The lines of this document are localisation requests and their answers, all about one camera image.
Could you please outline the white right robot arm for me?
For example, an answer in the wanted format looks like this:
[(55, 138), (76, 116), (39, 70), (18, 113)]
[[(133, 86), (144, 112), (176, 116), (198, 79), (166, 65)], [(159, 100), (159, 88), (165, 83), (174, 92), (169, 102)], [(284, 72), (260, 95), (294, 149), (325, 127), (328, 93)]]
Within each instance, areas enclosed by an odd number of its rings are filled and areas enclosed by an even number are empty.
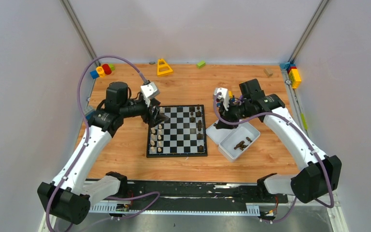
[(258, 118), (271, 129), (290, 155), (299, 173), (294, 176), (269, 174), (258, 180), (257, 197), (268, 202), (276, 194), (295, 196), (302, 203), (316, 201), (325, 207), (334, 206), (333, 192), (337, 189), (342, 168), (341, 160), (329, 156), (303, 132), (276, 94), (266, 95), (259, 81), (252, 79), (239, 85), (242, 99), (234, 103), (228, 90), (217, 90), (214, 106), (221, 104), (216, 116), (218, 127), (235, 129), (240, 124)]

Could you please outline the black white chess board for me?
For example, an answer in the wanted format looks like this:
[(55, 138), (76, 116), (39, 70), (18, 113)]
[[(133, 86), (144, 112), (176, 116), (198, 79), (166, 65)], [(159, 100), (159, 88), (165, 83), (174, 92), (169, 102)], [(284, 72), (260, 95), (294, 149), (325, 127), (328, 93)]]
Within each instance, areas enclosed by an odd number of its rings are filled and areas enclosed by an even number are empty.
[[(150, 128), (147, 137), (147, 158), (181, 158), (208, 156), (204, 105), (168, 105), (160, 108), (170, 119)], [(202, 121), (202, 130), (196, 123)], [(198, 152), (203, 145), (204, 151)]]

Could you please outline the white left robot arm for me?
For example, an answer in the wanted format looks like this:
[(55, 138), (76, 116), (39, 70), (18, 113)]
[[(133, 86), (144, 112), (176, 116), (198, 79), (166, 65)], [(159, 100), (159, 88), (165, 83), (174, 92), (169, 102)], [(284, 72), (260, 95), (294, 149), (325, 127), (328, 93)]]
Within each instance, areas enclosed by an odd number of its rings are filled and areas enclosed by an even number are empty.
[(160, 102), (156, 99), (159, 93), (156, 84), (147, 81), (141, 85), (138, 97), (131, 99), (127, 83), (109, 84), (106, 98), (87, 121), (86, 132), (71, 158), (50, 183), (42, 182), (37, 189), (47, 214), (77, 225), (96, 203), (111, 195), (118, 200), (127, 197), (127, 177), (116, 172), (107, 173), (89, 186), (85, 187), (84, 183), (100, 152), (125, 118), (139, 116), (150, 127), (168, 120), (160, 111)]

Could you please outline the brown chess piece long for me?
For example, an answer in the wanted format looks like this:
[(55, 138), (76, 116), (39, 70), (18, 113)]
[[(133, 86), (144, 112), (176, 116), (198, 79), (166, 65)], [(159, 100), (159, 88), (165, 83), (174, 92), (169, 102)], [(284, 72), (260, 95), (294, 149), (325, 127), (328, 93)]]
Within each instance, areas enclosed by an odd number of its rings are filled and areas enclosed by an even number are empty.
[(198, 131), (201, 131), (201, 130), (202, 130), (202, 121), (199, 120), (199, 121), (196, 123), (196, 125), (197, 125), (197, 130), (198, 130)]

